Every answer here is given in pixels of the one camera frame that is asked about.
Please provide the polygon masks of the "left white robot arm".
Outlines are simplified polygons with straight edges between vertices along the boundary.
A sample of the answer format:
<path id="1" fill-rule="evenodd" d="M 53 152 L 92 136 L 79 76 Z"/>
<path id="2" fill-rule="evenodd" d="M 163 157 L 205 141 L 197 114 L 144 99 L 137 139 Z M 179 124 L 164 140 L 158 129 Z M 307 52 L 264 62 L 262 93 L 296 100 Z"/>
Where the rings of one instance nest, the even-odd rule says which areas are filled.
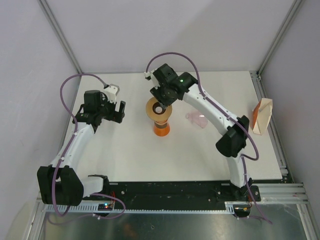
<path id="1" fill-rule="evenodd" d="M 77 168 L 86 145 L 96 133 L 103 120 L 121 123 L 125 116 L 124 101 L 116 107 L 116 97 L 120 91 L 116 85 L 109 85 L 103 91 L 87 90 L 72 120 L 74 130 L 67 143 L 49 166 L 41 166 L 37 171 L 38 185 L 44 204 L 78 206 L 83 198 L 94 194 L 105 200 L 110 196 L 108 177 L 90 174 L 79 178 Z"/>

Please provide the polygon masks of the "wooden dripper ring holder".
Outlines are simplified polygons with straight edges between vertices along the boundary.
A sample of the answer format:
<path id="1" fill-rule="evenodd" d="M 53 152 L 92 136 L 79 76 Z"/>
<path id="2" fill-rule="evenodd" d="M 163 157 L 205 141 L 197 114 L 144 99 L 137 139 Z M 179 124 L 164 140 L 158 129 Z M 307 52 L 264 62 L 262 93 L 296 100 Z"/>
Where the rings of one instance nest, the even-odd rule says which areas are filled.
<path id="1" fill-rule="evenodd" d="M 148 100 L 145 111 L 147 116 L 155 121 L 155 122 L 166 122 L 172 114 L 173 108 L 172 106 L 168 106 L 164 108 L 160 105 L 160 103 L 156 100 L 155 97 L 152 97 Z"/>

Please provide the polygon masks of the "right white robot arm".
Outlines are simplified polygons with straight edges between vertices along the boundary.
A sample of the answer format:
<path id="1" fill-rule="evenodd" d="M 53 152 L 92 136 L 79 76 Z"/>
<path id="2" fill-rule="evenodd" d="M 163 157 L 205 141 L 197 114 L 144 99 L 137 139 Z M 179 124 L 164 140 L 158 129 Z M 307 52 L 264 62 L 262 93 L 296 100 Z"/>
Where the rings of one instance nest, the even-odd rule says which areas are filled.
<path id="1" fill-rule="evenodd" d="M 245 170 L 241 154 L 246 147 L 249 119 L 244 115 L 237 117 L 215 100 L 209 101 L 199 90 L 199 81 L 190 73 L 177 74 L 168 64 L 144 73 L 146 80 L 151 80 L 150 93 L 159 102 L 162 109 L 167 109 L 175 101 L 181 100 L 198 110 L 211 122 L 221 138 L 215 144 L 219 153 L 226 157 L 231 196 L 242 201 L 249 194 L 246 186 Z"/>

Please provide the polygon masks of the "orange glass carafe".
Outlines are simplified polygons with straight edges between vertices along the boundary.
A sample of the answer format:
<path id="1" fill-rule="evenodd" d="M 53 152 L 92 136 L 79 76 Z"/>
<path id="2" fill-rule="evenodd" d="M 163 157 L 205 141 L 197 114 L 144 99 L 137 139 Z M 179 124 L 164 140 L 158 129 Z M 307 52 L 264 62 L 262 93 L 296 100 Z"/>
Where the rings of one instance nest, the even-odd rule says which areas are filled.
<path id="1" fill-rule="evenodd" d="M 163 122 L 155 121 L 153 125 L 153 132 L 158 137 L 165 137 L 170 132 L 170 125 L 167 121 L 163 121 Z"/>

